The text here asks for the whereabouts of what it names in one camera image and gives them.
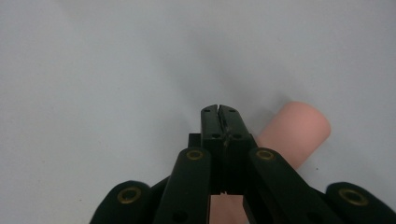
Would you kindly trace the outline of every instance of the white surface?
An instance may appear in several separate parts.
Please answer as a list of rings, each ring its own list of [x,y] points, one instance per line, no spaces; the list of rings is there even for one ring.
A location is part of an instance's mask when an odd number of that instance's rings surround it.
[[[0,223],[88,223],[170,174],[200,110],[257,134],[289,100],[332,136],[299,170],[396,209],[394,1],[0,3]]]

